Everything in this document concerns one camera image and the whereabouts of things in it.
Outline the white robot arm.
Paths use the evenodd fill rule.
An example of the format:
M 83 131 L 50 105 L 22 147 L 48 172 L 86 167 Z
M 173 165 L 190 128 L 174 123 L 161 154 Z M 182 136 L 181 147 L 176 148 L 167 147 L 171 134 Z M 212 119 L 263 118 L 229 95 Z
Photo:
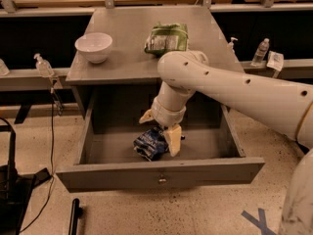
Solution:
M 200 51 L 173 51 L 157 63 L 162 84 L 140 118 L 164 129 L 172 155 L 180 151 L 187 101 L 200 92 L 309 149 L 285 197 L 278 235 L 313 235 L 313 86 L 211 67 Z

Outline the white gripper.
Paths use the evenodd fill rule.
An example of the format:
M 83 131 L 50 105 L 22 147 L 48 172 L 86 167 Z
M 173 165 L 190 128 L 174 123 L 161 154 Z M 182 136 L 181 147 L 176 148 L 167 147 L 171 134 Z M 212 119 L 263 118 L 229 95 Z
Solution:
M 179 123 L 182 121 L 185 112 L 186 108 L 180 111 L 170 111 L 157 98 L 154 98 L 151 108 L 140 117 L 139 123 L 155 120 L 159 125 L 168 127 L 163 131 L 163 136 L 170 155 L 175 157 L 181 149 L 182 128 Z

